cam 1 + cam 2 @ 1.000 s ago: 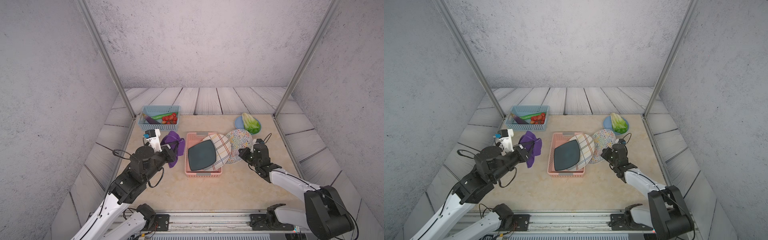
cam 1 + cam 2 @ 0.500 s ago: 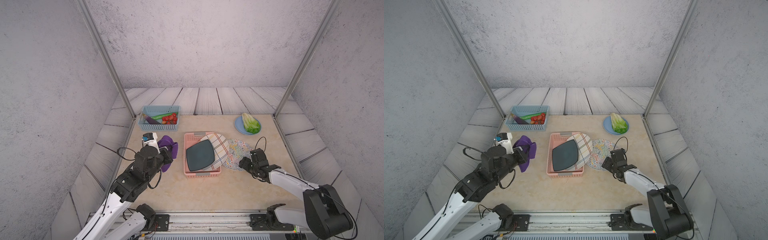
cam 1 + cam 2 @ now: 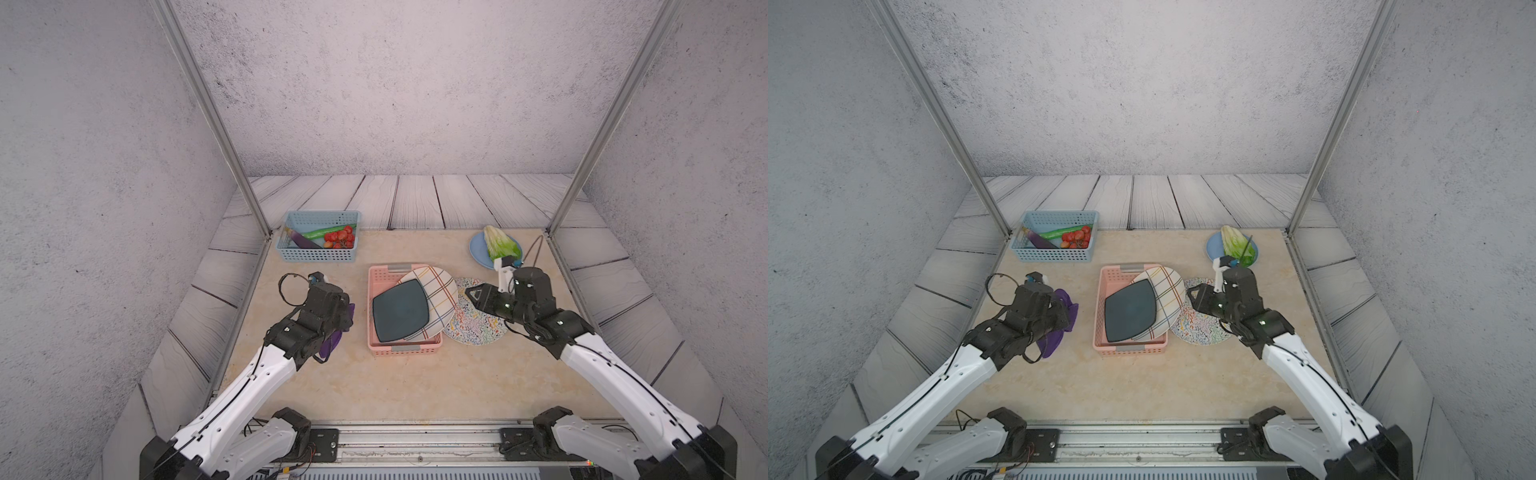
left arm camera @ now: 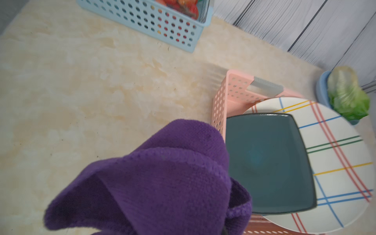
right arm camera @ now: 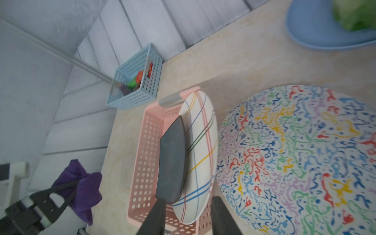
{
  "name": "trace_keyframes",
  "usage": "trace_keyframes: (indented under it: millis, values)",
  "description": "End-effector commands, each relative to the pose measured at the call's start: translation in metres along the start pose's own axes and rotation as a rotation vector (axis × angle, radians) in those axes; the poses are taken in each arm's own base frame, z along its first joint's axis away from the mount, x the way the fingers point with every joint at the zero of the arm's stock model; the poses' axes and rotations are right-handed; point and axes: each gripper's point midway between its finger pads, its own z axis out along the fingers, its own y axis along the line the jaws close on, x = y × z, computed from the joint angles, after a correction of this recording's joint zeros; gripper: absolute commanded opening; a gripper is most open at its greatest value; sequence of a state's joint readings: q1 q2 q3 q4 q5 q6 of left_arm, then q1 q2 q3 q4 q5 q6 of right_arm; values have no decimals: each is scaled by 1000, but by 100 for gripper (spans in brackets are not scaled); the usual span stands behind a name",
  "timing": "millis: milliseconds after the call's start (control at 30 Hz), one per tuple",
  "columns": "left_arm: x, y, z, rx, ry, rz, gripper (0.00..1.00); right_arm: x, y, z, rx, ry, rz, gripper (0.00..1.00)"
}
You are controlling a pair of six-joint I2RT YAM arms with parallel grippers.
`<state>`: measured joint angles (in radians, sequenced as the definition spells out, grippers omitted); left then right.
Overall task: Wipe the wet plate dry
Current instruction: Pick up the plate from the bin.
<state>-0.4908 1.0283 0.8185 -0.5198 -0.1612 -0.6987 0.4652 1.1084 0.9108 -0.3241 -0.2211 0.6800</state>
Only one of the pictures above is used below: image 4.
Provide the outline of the purple cloth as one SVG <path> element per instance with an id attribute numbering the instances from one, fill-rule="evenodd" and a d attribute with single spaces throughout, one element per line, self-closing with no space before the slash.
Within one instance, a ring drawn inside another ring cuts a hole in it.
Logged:
<path id="1" fill-rule="evenodd" d="M 228 170 L 220 132 L 177 119 L 130 154 L 89 164 L 52 200 L 44 224 L 99 235 L 241 235 L 252 199 Z"/>

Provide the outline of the dark teal square plate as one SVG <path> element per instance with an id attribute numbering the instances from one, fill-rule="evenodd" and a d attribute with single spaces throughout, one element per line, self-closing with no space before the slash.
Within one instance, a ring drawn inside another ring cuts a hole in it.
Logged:
<path id="1" fill-rule="evenodd" d="M 225 143 L 229 174 L 251 195 L 254 214 L 288 214 L 317 207 L 310 161 L 292 115 L 229 117 Z"/>

